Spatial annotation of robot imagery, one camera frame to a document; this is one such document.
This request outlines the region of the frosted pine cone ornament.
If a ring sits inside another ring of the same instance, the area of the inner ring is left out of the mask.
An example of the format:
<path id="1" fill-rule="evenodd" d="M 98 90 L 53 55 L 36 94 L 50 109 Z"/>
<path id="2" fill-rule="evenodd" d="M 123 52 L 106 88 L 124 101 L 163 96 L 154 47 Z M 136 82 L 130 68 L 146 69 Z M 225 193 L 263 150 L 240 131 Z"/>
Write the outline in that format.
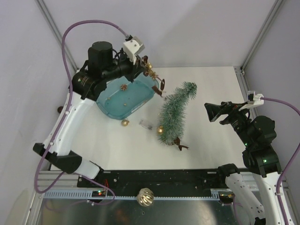
<path id="1" fill-rule="evenodd" d="M 121 89 L 122 91 L 126 91 L 127 88 L 128 88 L 128 86 L 127 86 L 126 84 L 122 84 L 122 85 L 120 86 L 120 89 Z"/>

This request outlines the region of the small frosted christmas tree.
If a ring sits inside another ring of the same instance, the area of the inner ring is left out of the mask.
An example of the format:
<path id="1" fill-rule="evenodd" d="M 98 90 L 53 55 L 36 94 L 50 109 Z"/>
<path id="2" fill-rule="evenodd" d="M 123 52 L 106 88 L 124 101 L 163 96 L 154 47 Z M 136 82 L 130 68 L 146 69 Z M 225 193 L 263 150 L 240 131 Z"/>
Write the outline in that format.
<path id="1" fill-rule="evenodd" d="M 184 136 L 187 106 L 196 95 L 196 83 L 183 82 L 173 93 L 165 96 L 158 116 L 158 128 L 162 129 L 158 140 L 162 144 L 179 145 Z"/>

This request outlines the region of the gold glitter ball ornament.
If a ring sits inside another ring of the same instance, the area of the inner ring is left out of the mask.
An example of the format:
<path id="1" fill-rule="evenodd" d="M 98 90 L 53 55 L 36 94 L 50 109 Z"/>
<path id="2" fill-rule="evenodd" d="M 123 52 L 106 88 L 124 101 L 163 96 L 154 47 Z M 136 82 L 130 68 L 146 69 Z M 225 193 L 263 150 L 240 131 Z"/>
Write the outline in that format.
<path id="1" fill-rule="evenodd" d="M 157 127 L 157 134 L 158 134 L 158 135 L 162 135 L 163 133 L 164 133 L 164 128 L 163 128 L 163 126 Z"/>

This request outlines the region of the dark brown ball ornament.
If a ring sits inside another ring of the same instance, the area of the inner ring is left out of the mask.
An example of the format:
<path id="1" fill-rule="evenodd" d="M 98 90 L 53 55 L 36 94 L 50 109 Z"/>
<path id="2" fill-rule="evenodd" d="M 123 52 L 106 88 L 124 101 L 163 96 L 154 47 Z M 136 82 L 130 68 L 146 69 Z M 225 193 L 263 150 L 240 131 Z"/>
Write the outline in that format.
<path id="1" fill-rule="evenodd" d="M 58 107 L 58 108 L 57 108 L 57 112 L 58 112 L 58 113 L 61 113 L 62 109 L 63 109 L 63 106 Z"/>

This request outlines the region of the gold mirror ball ornament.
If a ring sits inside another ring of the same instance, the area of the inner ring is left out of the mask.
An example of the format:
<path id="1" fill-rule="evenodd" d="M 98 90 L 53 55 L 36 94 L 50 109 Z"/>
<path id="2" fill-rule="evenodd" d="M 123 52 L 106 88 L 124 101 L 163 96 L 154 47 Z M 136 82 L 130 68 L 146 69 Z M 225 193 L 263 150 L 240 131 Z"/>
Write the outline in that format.
<path id="1" fill-rule="evenodd" d="M 154 202 L 154 193 L 149 188 L 142 188 L 137 195 L 137 202 L 143 207 L 149 207 Z"/>

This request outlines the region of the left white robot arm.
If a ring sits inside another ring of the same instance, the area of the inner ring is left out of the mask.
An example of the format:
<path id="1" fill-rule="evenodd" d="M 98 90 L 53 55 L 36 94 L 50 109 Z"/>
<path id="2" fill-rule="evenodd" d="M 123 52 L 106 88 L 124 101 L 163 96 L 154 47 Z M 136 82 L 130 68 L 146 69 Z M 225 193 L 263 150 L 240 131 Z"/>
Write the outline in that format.
<path id="1" fill-rule="evenodd" d="M 88 59 L 72 78 L 66 103 L 55 126 L 43 143 L 34 145 L 33 151 L 63 172 L 80 174 L 87 177 L 93 187 L 101 186 L 104 181 L 99 173 L 101 168 L 73 152 L 71 145 L 84 116 L 107 88 L 107 82 L 122 76 L 133 82 L 144 71 L 145 66 L 138 55 L 143 49 L 144 44 L 137 39 L 126 41 L 117 60 L 113 58 L 111 43 L 93 43 L 88 49 Z"/>

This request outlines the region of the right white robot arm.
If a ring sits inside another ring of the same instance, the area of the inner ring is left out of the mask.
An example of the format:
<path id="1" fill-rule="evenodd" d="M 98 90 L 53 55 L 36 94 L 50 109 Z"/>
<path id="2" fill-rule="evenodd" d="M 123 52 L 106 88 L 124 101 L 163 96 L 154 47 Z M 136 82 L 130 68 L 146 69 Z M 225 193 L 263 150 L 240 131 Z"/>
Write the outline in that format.
<path id="1" fill-rule="evenodd" d="M 218 167 L 216 182 L 221 188 L 229 187 L 246 211 L 252 225 L 292 225 L 284 194 L 282 170 L 279 158 L 271 143 L 276 138 L 275 122 L 266 116 L 250 119 L 251 108 L 263 105 L 265 98 L 256 95 L 252 100 L 237 104 L 222 102 L 220 105 L 205 103 L 209 120 L 226 118 L 221 125 L 230 124 L 245 146 L 242 153 L 245 167 L 252 173 L 261 200 L 258 200 L 235 164 Z"/>

